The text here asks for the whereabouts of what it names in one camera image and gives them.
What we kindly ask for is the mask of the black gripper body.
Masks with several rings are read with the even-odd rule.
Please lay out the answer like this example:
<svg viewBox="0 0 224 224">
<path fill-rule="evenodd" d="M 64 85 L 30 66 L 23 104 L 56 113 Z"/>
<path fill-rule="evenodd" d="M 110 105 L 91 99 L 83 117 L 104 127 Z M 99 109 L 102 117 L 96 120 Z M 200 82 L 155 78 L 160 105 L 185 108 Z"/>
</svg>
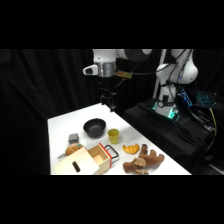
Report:
<svg viewBox="0 0 224 224">
<path fill-rule="evenodd" d="M 100 88 L 99 99 L 101 96 L 104 97 L 105 99 L 105 102 L 104 103 L 101 102 L 101 103 L 106 104 L 113 101 L 114 97 L 116 96 L 116 93 L 111 91 L 110 89 Z"/>
</svg>

